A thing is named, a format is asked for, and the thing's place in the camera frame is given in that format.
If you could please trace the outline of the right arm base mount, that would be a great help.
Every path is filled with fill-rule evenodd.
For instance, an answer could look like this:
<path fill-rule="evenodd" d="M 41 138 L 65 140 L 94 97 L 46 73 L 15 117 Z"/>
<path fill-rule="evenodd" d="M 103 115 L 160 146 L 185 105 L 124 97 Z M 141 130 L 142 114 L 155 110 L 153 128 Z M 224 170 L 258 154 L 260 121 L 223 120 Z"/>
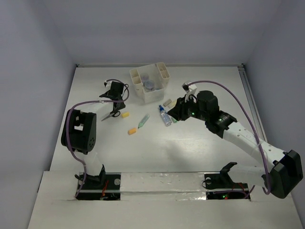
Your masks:
<path fill-rule="evenodd" d="M 235 183 L 228 175 L 228 172 L 235 165 L 237 165 L 236 162 L 230 162 L 218 173 L 213 172 L 204 175 L 201 185 L 206 189 L 206 198 L 208 200 L 250 200 L 248 185 L 246 183 Z"/>

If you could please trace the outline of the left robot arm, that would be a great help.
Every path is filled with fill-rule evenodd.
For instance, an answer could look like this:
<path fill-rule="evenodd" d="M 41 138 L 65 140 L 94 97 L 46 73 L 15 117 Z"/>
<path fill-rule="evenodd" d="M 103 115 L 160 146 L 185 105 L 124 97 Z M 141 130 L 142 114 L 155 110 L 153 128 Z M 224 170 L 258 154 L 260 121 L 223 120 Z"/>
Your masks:
<path fill-rule="evenodd" d="M 100 173 L 102 163 L 92 152 L 97 142 L 97 125 L 118 117 L 130 95 L 129 85 L 120 80 L 106 80 L 104 86 L 106 91 L 97 99 L 77 103 L 68 110 L 61 135 L 61 144 L 83 165 L 94 188 L 105 184 L 105 176 Z"/>

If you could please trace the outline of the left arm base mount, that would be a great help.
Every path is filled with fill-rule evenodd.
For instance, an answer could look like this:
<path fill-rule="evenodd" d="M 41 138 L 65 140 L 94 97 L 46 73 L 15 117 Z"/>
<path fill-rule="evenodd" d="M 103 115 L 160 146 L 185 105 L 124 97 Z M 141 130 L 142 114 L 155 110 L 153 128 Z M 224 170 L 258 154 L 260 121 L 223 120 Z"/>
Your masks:
<path fill-rule="evenodd" d="M 75 177 L 79 182 L 76 191 L 77 200 L 117 201 L 121 199 L 121 173 L 106 173 L 105 166 L 102 165 L 100 174 L 87 175 L 82 187 L 84 175 L 75 175 Z"/>

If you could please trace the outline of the clear blue spray bottle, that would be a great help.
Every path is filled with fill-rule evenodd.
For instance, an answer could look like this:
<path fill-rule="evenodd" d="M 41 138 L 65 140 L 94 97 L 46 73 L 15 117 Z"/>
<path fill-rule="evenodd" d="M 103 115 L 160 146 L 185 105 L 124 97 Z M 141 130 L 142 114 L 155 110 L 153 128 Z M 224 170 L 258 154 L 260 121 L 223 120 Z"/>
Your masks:
<path fill-rule="evenodd" d="M 167 114 L 167 112 L 165 111 L 165 109 L 161 105 L 159 105 L 159 112 L 160 112 L 160 115 L 161 115 L 161 118 L 162 118 L 164 124 L 166 126 L 170 126 L 172 124 L 172 121 L 171 121 L 169 115 Z"/>

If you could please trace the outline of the black handled scissors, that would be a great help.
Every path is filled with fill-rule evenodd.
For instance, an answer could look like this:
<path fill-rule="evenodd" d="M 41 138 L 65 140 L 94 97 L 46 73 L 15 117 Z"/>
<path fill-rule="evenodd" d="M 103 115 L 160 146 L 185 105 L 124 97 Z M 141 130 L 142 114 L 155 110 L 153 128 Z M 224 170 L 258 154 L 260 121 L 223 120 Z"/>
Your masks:
<path fill-rule="evenodd" d="M 109 112 L 103 116 L 101 121 L 104 121 L 104 120 L 106 120 L 108 118 L 112 118 L 112 117 L 116 118 L 121 114 L 120 108 L 114 107 L 113 105 L 110 105 L 109 109 L 110 109 Z"/>

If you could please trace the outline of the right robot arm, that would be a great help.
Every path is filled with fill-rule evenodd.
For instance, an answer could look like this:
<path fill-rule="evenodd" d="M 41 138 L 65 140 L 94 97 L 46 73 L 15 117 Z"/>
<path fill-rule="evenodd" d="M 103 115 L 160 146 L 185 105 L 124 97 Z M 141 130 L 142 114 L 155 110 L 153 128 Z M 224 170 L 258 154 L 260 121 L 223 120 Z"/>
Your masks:
<path fill-rule="evenodd" d="M 256 138 L 236 118 L 220 110 L 218 99 L 211 91 L 178 98 L 168 115 L 177 121 L 190 117 L 204 121 L 210 132 L 262 164 L 262 167 L 244 167 L 230 162 L 219 172 L 205 175 L 203 186 L 206 189 L 233 188 L 237 183 L 247 183 L 270 189 L 272 195 L 284 199 L 303 179 L 301 157 L 297 152 L 285 152 Z"/>

